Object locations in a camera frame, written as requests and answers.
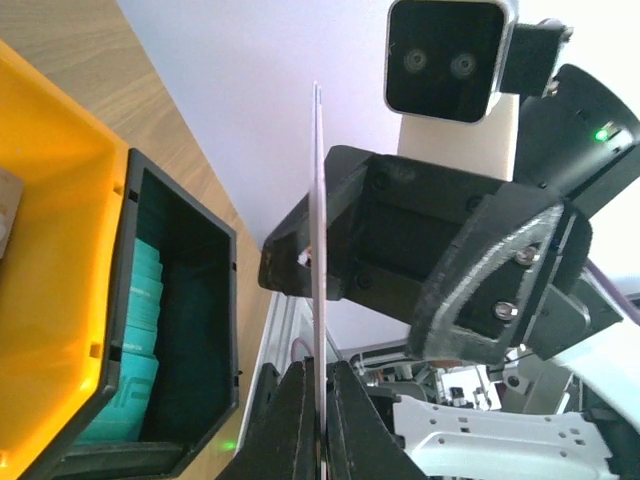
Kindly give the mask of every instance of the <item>black plastic box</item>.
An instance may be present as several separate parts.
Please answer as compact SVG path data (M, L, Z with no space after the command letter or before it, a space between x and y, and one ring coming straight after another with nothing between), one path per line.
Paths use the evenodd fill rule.
M164 265L159 367L140 440L74 447L118 389L136 237ZM105 345L96 394L23 479L176 477L238 407L235 232L137 150L129 153Z

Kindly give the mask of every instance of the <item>wooden table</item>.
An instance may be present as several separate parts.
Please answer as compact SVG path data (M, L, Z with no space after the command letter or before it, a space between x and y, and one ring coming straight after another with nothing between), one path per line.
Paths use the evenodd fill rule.
M260 253L115 0L4 0L0 38L238 233L241 404L180 477L213 480L233 454L223 445L237 438L267 316Z

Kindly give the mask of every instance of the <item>yellow container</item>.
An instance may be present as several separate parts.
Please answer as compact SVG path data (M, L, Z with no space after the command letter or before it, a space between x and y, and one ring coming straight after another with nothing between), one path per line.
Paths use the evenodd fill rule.
M0 260L0 479L96 392L128 146L0 42L0 166L24 181Z

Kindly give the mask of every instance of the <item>green led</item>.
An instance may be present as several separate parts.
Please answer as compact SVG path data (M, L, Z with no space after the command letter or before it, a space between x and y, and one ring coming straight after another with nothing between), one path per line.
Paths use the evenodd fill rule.
M606 142L609 140L609 132L607 132L604 128L602 130L598 130L596 132L596 140L599 142Z
M222 450L223 452L230 452L232 450L236 449L236 442L224 442L222 445L220 445L220 450Z

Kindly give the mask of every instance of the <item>depth camera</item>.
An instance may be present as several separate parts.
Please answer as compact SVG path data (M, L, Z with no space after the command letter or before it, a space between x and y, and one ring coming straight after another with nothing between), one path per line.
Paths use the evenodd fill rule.
M487 113L516 11L506 0L399 0L389 10L385 97L399 113L474 123Z

